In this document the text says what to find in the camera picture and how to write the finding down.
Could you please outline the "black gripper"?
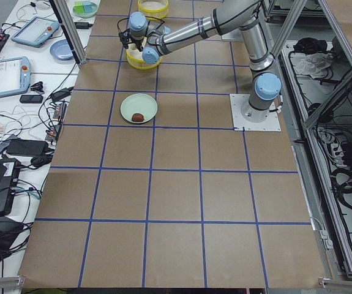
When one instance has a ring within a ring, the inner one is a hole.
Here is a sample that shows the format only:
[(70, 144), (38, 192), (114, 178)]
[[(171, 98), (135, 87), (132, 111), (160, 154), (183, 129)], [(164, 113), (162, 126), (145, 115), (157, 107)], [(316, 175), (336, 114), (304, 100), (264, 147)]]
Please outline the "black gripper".
[(144, 37), (130, 36), (129, 39), (130, 39), (130, 43), (134, 43), (137, 46), (138, 51), (142, 51), (142, 49), (144, 48), (144, 45), (143, 45)]

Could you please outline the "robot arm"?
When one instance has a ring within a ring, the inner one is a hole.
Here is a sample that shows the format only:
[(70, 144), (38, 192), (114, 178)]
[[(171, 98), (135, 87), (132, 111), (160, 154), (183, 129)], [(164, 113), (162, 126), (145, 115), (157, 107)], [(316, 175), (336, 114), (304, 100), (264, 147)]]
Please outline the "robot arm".
[(247, 49), (253, 75), (250, 108), (267, 111), (280, 94), (282, 84), (272, 69), (275, 57), (269, 51), (260, 24), (260, 7), (260, 1), (224, 1), (210, 16), (201, 17), (175, 31), (166, 31), (162, 23), (155, 23), (143, 13), (134, 12), (129, 16), (128, 28), (119, 33), (119, 39), (124, 48), (135, 44), (143, 60), (155, 64), (161, 56), (237, 29)]

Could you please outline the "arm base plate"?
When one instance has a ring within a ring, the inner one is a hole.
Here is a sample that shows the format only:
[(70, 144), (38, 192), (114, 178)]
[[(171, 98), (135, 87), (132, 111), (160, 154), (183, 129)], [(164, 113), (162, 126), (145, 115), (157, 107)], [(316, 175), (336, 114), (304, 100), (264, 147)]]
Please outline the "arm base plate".
[(249, 94), (230, 94), (233, 129), (246, 132), (280, 132), (275, 102), (267, 110), (256, 110), (249, 105)]

